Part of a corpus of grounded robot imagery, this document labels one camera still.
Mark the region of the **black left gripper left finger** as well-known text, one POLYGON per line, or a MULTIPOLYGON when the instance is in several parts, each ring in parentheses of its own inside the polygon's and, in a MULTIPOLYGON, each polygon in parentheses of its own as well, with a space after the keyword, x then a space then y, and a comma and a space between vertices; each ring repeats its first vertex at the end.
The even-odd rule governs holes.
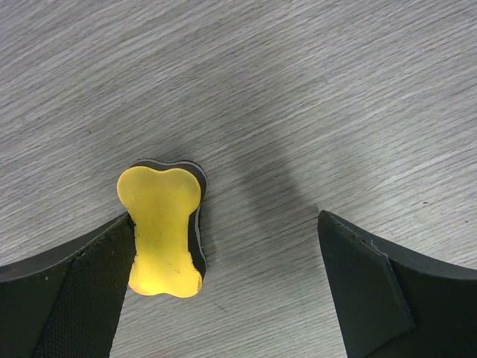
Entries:
POLYGON ((120 215, 1 267, 2 357, 108 357, 135 255, 120 215))

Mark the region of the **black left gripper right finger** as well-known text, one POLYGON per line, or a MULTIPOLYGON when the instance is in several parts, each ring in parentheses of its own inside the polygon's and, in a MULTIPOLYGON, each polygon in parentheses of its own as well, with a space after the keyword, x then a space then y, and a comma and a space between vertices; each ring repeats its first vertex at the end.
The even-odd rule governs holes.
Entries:
POLYGON ((476 356, 476 270, 325 210, 318 237, 348 357, 476 356))

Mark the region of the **yellow bone-shaped eraser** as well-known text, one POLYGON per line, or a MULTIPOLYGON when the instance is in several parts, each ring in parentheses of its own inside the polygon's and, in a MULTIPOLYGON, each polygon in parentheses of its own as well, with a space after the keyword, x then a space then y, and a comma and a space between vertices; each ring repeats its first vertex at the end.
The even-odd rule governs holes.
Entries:
POLYGON ((121 173, 116 190, 134 229, 134 292, 177 298, 199 293, 206 274, 199 228, 206 189, 204 170, 187 160, 140 160, 121 173))

